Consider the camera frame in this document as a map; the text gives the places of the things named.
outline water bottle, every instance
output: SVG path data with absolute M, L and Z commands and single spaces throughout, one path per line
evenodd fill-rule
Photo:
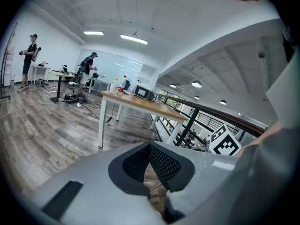
M 116 90 L 117 90 L 117 87 L 118 87 L 118 78 L 115 77 L 112 84 L 111 84 L 111 87 L 110 87 L 109 91 L 115 93 Z
M 122 82 L 119 85 L 118 92 L 117 92 L 118 95 L 122 95 L 123 94 L 124 88 L 125 88 L 125 84 L 126 84 L 126 76 L 123 77 Z
M 63 71 L 64 71 L 64 65 L 61 65 L 60 73 L 63 73 Z

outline wooden table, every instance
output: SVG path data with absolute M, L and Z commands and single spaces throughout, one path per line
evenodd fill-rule
M 47 69 L 50 71 L 49 67 L 41 67 L 41 66 L 33 65 L 32 68 L 34 70 L 32 71 L 33 72 L 33 76 L 31 78 L 31 83 L 34 81 L 34 85 L 36 84 L 37 69 L 45 69 L 45 73 L 43 75 L 43 80 L 45 79 L 45 74 L 47 73 Z
M 134 96 L 132 93 L 123 94 L 123 95 L 117 95 L 115 92 L 109 92 L 109 91 L 103 91 L 101 92 L 103 95 L 102 98 L 102 104 L 101 104 L 101 111 L 100 111 L 100 120 L 99 120 L 99 147 L 103 147 L 103 135 L 104 135 L 104 126 L 105 126 L 105 115 L 106 115 L 106 109 L 107 109 L 107 102 L 116 103 L 119 104 L 119 110 L 117 115 L 117 121 L 119 120 L 120 113 L 122 106 L 126 106 L 129 108 L 133 108 L 136 110 L 139 110 L 143 113 L 149 113 L 155 115 L 155 119 L 152 123 L 151 129 L 154 128 L 155 123 L 157 121 L 158 117 L 164 117 L 166 119 L 171 119 L 173 121 L 176 121 L 176 126 L 171 133 L 171 136 L 168 140 L 168 144 L 172 145 L 173 141 L 176 137 L 176 135 L 179 132 L 179 129 L 181 125 L 183 124 L 183 121 L 187 120 L 185 117 L 180 115 L 175 110 L 171 109 L 167 105 L 161 103 L 161 102 L 151 102 L 148 100 L 144 100 L 140 97 Z
M 53 71 L 50 71 L 49 73 L 52 74 L 52 75 L 54 75 L 54 76 L 59 77 L 59 79 L 58 79 L 58 85 L 57 85 L 57 96 L 56 96 L 56 97 L 50 98 L 50 100 L 53 101 L 54 103 L 62 102 L 63 99 L 60 98 L 60 83 L 61 83 L 61 78 L 62 78 L 62 77 L 75 77 L 75 76 L 70 75 L 70 74 L 64 74 L 64 73 L 59 73 L 59 72 L 53 72 Z
M 106 89 L 106 91 L 109 91 L 110 86 L 111 86 L 111 84 L 112 84 L 111 82 L 105 81 L 105 80 L 102 79 L 102 78 L 92 78 L 92 79 L 90 80 L 90 89 L 89 89 L 89 93 L 90 93 L 90 91 L 92 90 L 93 80 L 94 80 L 94 81 L 97 81 L 97 82 L 100 82 L 100 87 L 99 87 L 99 91 L 98 91 L 98 92 L 101 91 L 101 85 L 102 85 L 103 83 L 107 84 L 107 89 Z

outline microwave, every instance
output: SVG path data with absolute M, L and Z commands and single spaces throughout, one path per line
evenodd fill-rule
M 153 90 L 147 89 L 140 85 L 136 86 L 133 94 L 142 99 L 146 99 L 146 100 L 150 100 L 150 101 L 153 101 L 155 99 L 155 93 Z

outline metal railing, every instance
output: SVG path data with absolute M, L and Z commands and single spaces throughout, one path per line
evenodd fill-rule
M 189 115 L 191 116 L 193 113 L 194 113 L 194 109 L 191 108 L 191 112 L 189 113 Z M 198 113 L 197 117 L 196 117 L 196 120 L 198 120 L 199 122 L 205 124 L 206 126 L 212 128 L 214 131 L 217 130 L 220 126 L 223 125 L 222 122 L 206 115 L 206 114 L 203 114 L 201 112 Z M 227 125 L 229 130 L 233 133 L 233 134 L 237 134 L 239 132 L 238 129 L 236 129 L 236 127 L 231 127 L 229 125 Z
M 193 131 L 191 131 L 191 127 L 193 125 L 194 122 L 198 123 L 199 125 L 201 125 L 203 128 L 207 129 L 210 132 L 214 132 L 216 129 L 218 129 L 223 123 L 219 120 L 216 120 L 215 118 L 212 118 L 206 114 L 212 115 L 224 122 L 230 123 L 232 124 L 232 126 L 228 126 L 228 128 L 230 129 L 230 131 L 236 135 L 239 131 L 243 131 L 239 141 L 241 141 L 242 137 L 244 136 L 244 134 L 247 132 L 251 135 L 253 135 L 254 137 L 259 137 L 262 133 L 264 133 L 264 129 L 249 123 L 247 121 L 244 121 L 242 119 L 239 119 L 237 117 L 234 117 L 232 115 L 229 115 L 227 113 L 209 108 L 209 107 L 205 107 L 196 103 L 192 103 L 183 99 L 178 99 L 178 98 L 174 98 L 174 97 L 169 97 L 169 96 L 165 96 L 162 94 L 157 94 L 156 98 L 160 96 L 160 101 L 162 100 L 161 97 L 164 97 L 164 101 L 162 101 L 164 104 L 166 104 L 167 106 L 171 107 L 172 109 L 176 110 L 177 112 L 181 113 L 182 115 L 186 116 L 187 118 L 189 118 L 189 122 L 186 126 L 182 125 L 184 127 L 184 131 L 181 134 L 177 134 L 176 135 L 176 142 L 173 141 L 173 143 L 176 146 L 181 146 L 181 145 L 185 145 L 188 148 L 191 148 L 192 146 L 190 145 L 190 142 L 188 141 L 188 139 L 186 139 L 186 136 L 189 134 L 189 136 L 192 136 L 193 138 L 197 139 L 200 141 L 200 143 L 204 144 L 204 141 L 197 136 L 197 134 L 193 133 Z M 185 114 L 184 112 L 178 110 L 176 107 L 173 107 L 170 105 L 170 103 L 167 103 L 168 100 L 173 100 L 176 102 L 176 104 L 184 104 L 187 105 L 189 107 L 191 107 L 191 111 L 188 114 Z M 168 135 L 171 135 L 170 131 L 168 130 L 167 126 L 171 126 L 172 129 L 174 129 L 174 126 L 170 123 L 170 120 L 166 120 L 167 121 L 167 126 L 163 123 L 164 120 L 161 120 L 160 118 L 158 118 L 157 121 L 160 121 L 164 127 L 164 129 L 167 131 Z

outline wooden floor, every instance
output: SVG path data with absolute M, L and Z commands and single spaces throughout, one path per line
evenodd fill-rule
M 19 86 L 5 88 L 4 95 L 11 95 L 11 99 L 0 100 L 0 163 L 12 188 L 26 197 L 82 156 L 102 152 L 98 150 L 98 118 L 88 115 L 85 108 L 99 116 L 100 95 L 84 93 L 93 104 L 71 108 L 66 103 L 53 104 L 50 101 L 49 98 L 56 96 L 50 92 L 54 85 L 57 82 L 51 82 L 45 88 L 30 85 L 29 90 L 20 93 L 17 92 Z M 63 82 L 60 96 L 69 93 L 72 91 Z M 49 105 L 40 105 L 38 101 Z M 116 105 L 113 111 L 113 104 L 108 103 L 106 119 L 111 117 L 112 111 L 113 119 L 105 125 L 103 150 L 158 141 L 156 132 L 150 130 L 152 121 L 148 114 L 124 107 L 119 121 L 116 121 L 118 108 Z M 149 166 L 145 185 L 152 187 L 158 182 Z M 151 192 L 150 202 L 156 210 L 162 212 L 164 200 L 163 186 Z

